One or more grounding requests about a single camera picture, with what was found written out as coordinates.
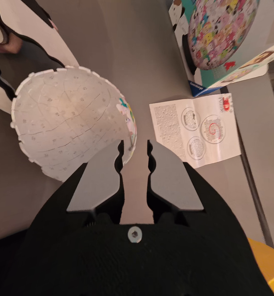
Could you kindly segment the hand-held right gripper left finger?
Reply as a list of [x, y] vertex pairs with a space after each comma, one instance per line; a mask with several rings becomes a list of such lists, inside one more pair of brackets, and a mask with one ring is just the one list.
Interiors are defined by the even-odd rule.
[[67, 207], [68, 213], [109, 215], [114, 224], [120, 223], [125, 195], [121, 170], [124, 141], [117, 139], [96, 153], [86, 168]]

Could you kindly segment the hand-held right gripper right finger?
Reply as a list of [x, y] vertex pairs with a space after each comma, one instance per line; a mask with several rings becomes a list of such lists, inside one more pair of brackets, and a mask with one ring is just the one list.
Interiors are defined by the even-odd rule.
[[147, 155], [150, 171], [147, 205], [153, 212], [154, 224], [164, 213], [170, 213], [176, 220], [180, 213], [204, 210], [183, 161], [175, 153], [150, 139], [147, 141]]

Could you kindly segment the colourful puzzle ball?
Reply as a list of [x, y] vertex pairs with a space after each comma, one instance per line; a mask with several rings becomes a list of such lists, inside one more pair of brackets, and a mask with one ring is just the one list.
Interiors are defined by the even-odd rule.
[[119, 89], [85, 67], [30, 73], [12, 101], [11, 127], [30, 162], [65, 182], [83, 163], [120, 139], [125, 165], [132, 157], [137, 127]]

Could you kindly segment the teal puzzle box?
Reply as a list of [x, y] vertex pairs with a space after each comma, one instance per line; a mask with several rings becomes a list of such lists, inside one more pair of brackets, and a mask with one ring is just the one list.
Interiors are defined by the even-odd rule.
[[193, 97], [274, 61], [274, 0], [175, 0], [168, 13]]

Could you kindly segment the person's left hand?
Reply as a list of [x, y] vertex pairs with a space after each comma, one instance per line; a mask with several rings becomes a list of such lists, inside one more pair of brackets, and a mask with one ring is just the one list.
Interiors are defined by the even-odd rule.
[[0, 53], [17, 54], [23, 46], [23, 39], [13, 33], [8, 27], [0, 25]]

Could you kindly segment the white instruction leaflet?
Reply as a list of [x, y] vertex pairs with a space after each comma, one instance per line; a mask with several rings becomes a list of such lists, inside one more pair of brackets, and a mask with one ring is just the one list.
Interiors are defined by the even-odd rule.
[[155, 138], [193, 168], [241, 154], [231, 93], [149, 105]]

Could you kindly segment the yellow plastic bin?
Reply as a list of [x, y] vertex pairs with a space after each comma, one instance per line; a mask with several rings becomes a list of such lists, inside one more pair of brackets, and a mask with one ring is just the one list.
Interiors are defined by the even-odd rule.
[[254, 257], [265, 280], [274, 292], [274, 249], [264, 243], [248, 238]]

